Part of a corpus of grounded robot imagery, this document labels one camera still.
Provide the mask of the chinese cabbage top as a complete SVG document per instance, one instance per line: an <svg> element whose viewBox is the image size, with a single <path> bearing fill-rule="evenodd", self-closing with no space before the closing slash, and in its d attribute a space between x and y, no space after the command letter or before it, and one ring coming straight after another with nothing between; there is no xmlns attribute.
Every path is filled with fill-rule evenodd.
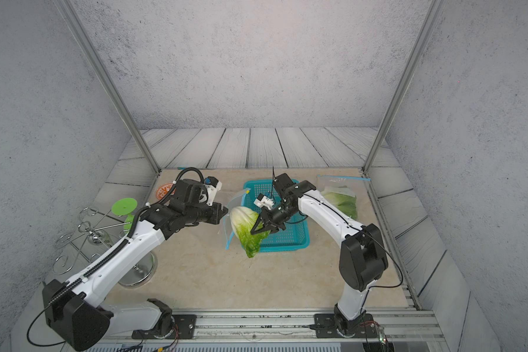
<svg viewBox="0 0 528 352"><path fill-rule="evenodd" d="M236 237L241 242L248 258L253 258L259 251L261 243L270 233L262 233L256 236L250 234L259 213L247 207L238 207L238 218L235 220Z"/></svg>

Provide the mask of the chinese cabbage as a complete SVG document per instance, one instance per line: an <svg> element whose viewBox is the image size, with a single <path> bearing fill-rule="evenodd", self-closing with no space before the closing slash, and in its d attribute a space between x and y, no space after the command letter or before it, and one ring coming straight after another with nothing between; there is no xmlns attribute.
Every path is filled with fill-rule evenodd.
<svg viewBox="0 0 528 352"><path fill-rule="evenodd" d="M253 258L259 251L261 243L270 233L262 233L256 236L250 234L259 213L247 207L238 207L238 218L235 220L236 237L241 242L248 258Z"/></svg>
<svg viewBox="0 0 528 352"><path fill-rule="evenodd" d="M328 194L337 194L340 196L345 197L353 197L356 198L356 193L349 189L347 186L340 186L340 187L334 187L334 186L326 186L325 189L321 192L321 194L326 197Z"/></svg>
<svg viewBox="0 0 528 352"><path fill-rule="evenodd" d="M356 198L340 196L337 194L328 194L324 198L339 211L342 211L346 216L349 216L353 220L358 220Z"/></svg>

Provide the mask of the clear zipper bag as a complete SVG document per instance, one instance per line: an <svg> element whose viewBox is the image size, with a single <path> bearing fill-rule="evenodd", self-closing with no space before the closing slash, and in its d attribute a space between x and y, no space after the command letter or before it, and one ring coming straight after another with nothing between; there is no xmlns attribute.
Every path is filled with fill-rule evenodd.
<svg viewBox="0 0 528 352"><path fill-rule="evenodd" d="M243 201L248 195L250 189L245 188L240 191L225 191L219 198L222 205L227 208L228 212L221 220L220 233L224 237L224 248L230 249L230 245L236 237L235 220L238 218L237 209L243 205Z"/></svg>
<svg viewBox="0 0 528 352"><path fill-rule="evenodd" d="M363 222L366 219L370 209L369 178L319 175L317 181L319 192L334 207L353 220Z"/></svg>

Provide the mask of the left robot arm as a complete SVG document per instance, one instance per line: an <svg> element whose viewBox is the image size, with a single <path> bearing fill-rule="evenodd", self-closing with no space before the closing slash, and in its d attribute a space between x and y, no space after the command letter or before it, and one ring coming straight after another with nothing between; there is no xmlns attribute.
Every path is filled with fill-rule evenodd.
<svg viewBox="0 0 528 352"><path fill-rule="evenodd" d="M219 224L227 208L215 202L215 177L178 178L165 196L141 208L127 235L64 282L43 289L45 322L75 351L86 351L105 336L133 331L141 338L176 336L172 309L158 299L108 306L111 289L153 249L185 227Z"/></svg>

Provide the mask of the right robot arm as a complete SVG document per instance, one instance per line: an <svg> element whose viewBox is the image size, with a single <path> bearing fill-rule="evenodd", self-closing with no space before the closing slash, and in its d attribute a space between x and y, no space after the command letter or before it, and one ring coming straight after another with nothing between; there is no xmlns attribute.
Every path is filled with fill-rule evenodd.
<svg viewBox="0 0 528 352"><path fill-rule="evenodd" d="M254 204L260 209L252 235L286 229L298 214L304 214L320 225L340 248L339 272L345 282L343 294L334 306L332 326L349 336L365 321L368 294L388 269L387 251L381 230L375 224L363 225L331 204L307 180L294 183L287 174L272 180L277 196L259 194Z"/></svg>

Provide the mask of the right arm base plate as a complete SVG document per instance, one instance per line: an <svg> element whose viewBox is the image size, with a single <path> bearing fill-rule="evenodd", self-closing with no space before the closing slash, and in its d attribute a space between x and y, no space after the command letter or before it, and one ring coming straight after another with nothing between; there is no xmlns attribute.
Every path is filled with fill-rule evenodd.
<svg viewBox="0 0 528 352"><path fill-rule="evenodd" d="M309 328L315 331L317 338L358 338L373 339L378 337L373 316L362 314L353 321L348 321L341 314L315 314L314 323Z"/></svg>

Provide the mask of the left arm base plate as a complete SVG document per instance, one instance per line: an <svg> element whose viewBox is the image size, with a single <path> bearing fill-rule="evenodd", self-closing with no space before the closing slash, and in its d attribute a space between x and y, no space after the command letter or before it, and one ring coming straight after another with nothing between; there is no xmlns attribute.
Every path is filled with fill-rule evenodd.
<svg viewBox="0 0 528 352"><path fill-rule="evenodd" d="M134 340L191 340L194 338L197 316L193 314L163 315L154 328L135 330Z"/></svg>

